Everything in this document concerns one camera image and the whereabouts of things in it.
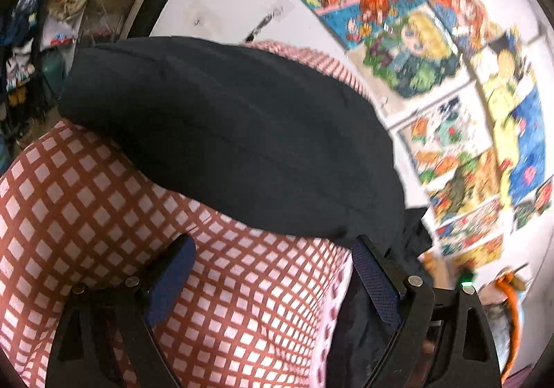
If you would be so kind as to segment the black large garment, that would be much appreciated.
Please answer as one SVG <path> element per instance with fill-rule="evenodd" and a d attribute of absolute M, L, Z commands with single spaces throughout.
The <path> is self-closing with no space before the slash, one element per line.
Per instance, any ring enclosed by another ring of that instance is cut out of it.
<path fill-rule="evenodd" d="M 352 253 L 353 274 L 327 357 L 329 387 L 359 387 L 393 329 L 382 282 L 360 277 L 356 237 L 422 274 L 425 208 L 406 206 L 393 142 L 346 78 L 294 49 L 184 37 L 128 39 L 77 53 L 60 101 L 72 123 L 108 136 L 156 184 L 265 236 L 291 237 L 289 283 L 315 280 L 301 239 Z"/>

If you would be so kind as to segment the orange grey bagged bedding bundle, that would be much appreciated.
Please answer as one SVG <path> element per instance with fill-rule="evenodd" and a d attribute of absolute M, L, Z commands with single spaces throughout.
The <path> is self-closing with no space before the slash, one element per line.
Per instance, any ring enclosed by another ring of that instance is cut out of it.
<path fill-rule="evenodd" d="M 530 280 L 518 273 L 526 268 L 510 266 L 478 290 L 500 367 L 501 384 L 506 383 L 513 372 L 521 346 L 524 313 L 522 302 L 530 286 Z"/>

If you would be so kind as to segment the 2024 colourful drawing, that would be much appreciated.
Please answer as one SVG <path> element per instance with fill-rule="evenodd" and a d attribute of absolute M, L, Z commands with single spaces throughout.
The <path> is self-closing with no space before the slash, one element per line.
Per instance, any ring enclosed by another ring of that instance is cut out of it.
<path fill-rule="evenodd" d="M 473 212 L 465 213 L 441 225 L 436 233 L 442 255 L 461 253 L 491 234 L 497 229 L 500 207 L 500 199 L 493 197 Z"/>

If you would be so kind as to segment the landscape field drawing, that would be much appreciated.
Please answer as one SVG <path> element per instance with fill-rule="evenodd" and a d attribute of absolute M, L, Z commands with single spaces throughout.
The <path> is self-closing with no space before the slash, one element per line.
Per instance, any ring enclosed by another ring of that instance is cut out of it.
<path fill-rule="evenodd" d="M 432 190 L 429 199 L 438 224 L 465 213 L 500 193 L 496 155 L 493 149 L 458 167 L 444 187 Z"/>

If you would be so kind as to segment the pink checkered apple bedsheet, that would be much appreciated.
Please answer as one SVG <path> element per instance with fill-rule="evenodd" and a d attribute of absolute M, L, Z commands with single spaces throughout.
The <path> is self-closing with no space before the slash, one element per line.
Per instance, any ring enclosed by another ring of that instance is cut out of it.
<path fill-rule="evenodd" d="M 70 294 L 130 294 L 185 386 L 321 387 L 346 249 L 251 229 L 61 122 L 1 179 L 2 385 L 45 384 Z"/>

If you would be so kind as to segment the fish and boat drawing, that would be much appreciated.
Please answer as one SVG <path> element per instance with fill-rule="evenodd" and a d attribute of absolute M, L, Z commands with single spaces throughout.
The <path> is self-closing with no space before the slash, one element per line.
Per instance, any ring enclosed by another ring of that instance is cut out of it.
<path fill-rule="evenodd" d="M 430 106 L 398 129 L 420 182 L 430 184 L 492 146 L 486 113 L 468 86 Z"/>

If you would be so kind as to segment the blue sea yellow drawing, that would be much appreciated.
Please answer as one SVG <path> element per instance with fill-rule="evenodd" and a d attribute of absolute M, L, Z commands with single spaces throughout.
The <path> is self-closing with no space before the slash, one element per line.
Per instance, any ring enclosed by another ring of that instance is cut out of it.
<path fill-rule="evenodd" d="M 471 58 L 493 124 L 500 202 L 514 206 L 545 180 L 546 133 L 533 65 L 513 27 Z"/>

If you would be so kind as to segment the blonde child drawing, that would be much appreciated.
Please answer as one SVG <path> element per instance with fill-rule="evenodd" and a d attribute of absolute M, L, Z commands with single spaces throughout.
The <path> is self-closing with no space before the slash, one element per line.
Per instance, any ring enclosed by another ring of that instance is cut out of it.
<path fill-rule="evenodd" d="M 461 67 L 451 38 L 423 8 L 385 25 L 364 46 L 363 65 L 404 99 L 427 94 Z"/>

